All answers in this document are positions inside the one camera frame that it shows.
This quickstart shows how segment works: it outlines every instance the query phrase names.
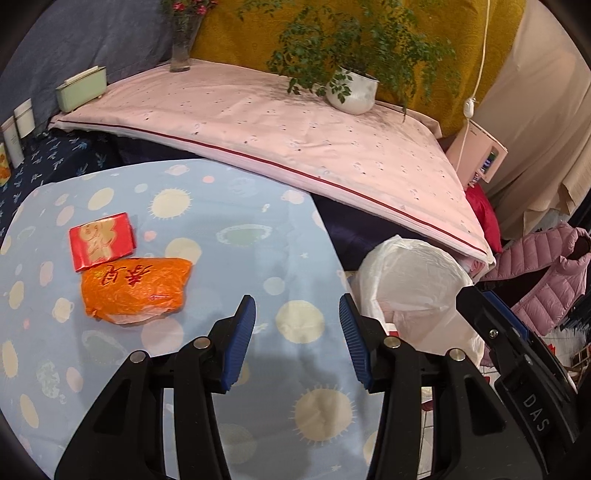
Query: yellow curtain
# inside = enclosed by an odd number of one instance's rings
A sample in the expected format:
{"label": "yellow curtain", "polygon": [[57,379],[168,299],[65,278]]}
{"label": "yellow curtain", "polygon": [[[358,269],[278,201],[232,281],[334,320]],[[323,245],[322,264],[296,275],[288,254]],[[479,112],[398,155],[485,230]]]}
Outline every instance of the yellow curtain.
{"label": "yellow curtain", "polygon": [[[486,18],[486,0],[446,0],[443,7],[429,12],[418,7],[419,0],[409,0],[415,7],[420,28],[430,37],[449,38],[456,50],[455,68],[461,75],[460,90],[454,96],[443,78],[433,86],[430,102],[421,92],[408,107],[420,111],[441,123],[444,136],[456,133],[463,122],[463,103],[476,85]],[[491,0],[486,63],[476,94],[482,100],[495,81],[513,45],[526,0]],[[326,0],[334,9],[351,11],[357,0]],[[245,15],[242,22],[236,11],[242,0],[222,0],[203,21],[191,52],[193,58],[240,65],[267,71],[266,62],[278,48],[277,38],[285,23],[293,19],[300,7],[285,6],[270,18],[263,13]],[[395,102],[388,92],[379,92],[378,99]]]}

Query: pink puffer jacket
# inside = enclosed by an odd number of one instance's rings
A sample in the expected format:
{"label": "pink puffer jacket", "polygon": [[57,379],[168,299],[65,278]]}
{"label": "pink puffer jacket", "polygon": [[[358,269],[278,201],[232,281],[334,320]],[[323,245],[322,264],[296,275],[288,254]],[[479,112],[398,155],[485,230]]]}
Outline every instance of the pink puffer jacket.
{"label": "pink puffer jacket", "polygon": [[562,322],[585,293],[590,260],[589,234],[562,222],[516,241],[497,256],[495,269],[483,281],[510,280],[493,291],[523,323],[544,336]]}

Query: orange plastic bag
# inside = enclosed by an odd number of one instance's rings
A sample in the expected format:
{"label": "orange plastic bag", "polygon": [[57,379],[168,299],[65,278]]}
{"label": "orange plastic bag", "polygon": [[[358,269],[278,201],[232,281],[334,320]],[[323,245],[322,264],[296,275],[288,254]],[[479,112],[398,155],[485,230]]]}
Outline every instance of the orange plastic bag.
{"label": "orange plastic bag", "polygon": [[125,324],[178,310],[191,266],[182,258],[123,258],[92,267],[82,272],[86,314]]}

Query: white plastic bag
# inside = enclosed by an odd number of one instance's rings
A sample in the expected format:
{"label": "white plastic bag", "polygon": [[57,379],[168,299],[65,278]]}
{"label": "white plastic bag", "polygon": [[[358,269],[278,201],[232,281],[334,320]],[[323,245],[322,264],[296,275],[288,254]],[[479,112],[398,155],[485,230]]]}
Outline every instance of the white plastic bag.
{"label": "white plastic bag", "polygon": [[394,323],[416,350],[444,355],[461,348],[480,365],[484,341],[456,310],[456,295],[472,280],[440,248],[398,235],[365,257],[353,281],[362,315]]}

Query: green tissue box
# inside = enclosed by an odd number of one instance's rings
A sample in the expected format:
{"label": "green tissue box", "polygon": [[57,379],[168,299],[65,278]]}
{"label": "green tissue box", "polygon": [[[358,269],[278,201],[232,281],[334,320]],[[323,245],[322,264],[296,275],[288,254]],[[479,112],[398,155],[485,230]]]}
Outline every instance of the green tissue box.
{"label": "green tissue box", "polygon": [[106,67],[93,67],[68,78],[56,88],[57,103],[62,112],[69,113],[101,96],[106,90]]}

